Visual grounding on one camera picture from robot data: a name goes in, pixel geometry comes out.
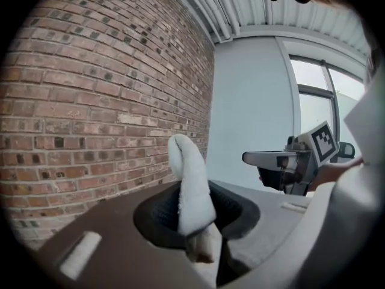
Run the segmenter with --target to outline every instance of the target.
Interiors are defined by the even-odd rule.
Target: window pane
[[[362,83],[335,70],[329,69],[329,72],[337,93],[357,101],[363,96],[365,87]]]
[[[338,110],[339,110],[339,120],[340,120],[340,141],[351,143],[356,150],[355,157],[361,155],[360,149],[357,146],[356,141],[353,138],[353,135],[350,133],[347,125],[343,121],[347,114],[353,109],[356,105],[357,101],[355,99],[349,98],[346,95],[341,93],[337,93],[337,101],[338,101]]]
[[[331,100],[318,96],[300,94],[301,133],[310,131],[325,120],[333,132],[333,110]]]
[[[319,65],[291,60],[297,84],[328,90],[324,73]]]

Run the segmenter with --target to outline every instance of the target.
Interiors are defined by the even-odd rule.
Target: brick wall
[[[173,179],[167,140],[206,153],[213,46],[178,0],[42,0],[4,64],[1,193],[38,247],[109,197]]]

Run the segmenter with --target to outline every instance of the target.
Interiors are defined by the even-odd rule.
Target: corrugated metal ceiling
[[[198,10],[197,14],[214,42],[243,37],[242,29],[246,27],[247,36],[250,36],[251,30],[258,32],[263,25],[291,26],[298,28],[299,33],[310,30],[344,42],[360,55],[369,53],[361,22],[352,11],[312,2],[303,5],[294,0],[186,1]]]

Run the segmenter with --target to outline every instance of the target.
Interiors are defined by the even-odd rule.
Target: ceiling
[[[360,60],[369,54],[352,11],[294,0],[183,0],[214,43],[250,36],[284,36],[342,48]]]

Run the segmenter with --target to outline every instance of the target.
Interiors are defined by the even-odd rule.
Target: window
[[[301,132],[326,120],[336,141],[351,143],[360,155],[343,120],[365,92],[362,81],[325,61],[291,56],[291,63],[300,92]]]

